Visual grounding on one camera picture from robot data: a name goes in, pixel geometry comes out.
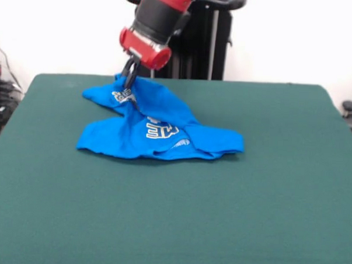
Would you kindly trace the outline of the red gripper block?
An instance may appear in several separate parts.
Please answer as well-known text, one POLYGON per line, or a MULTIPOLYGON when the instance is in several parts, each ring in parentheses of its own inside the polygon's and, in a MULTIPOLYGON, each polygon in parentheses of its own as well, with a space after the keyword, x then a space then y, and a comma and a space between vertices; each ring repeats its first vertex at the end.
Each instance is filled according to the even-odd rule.
POLYGON ((124 27, 119 37, 123 50, 133 57, 129 57, 124 65, 121 75, 126 77, 125 87, 131 88, 138 75, 140 63, 150 70, 160 70, 169 61, 171 49, 167 45, 155 43, 142 36, 133 29, 124 27))

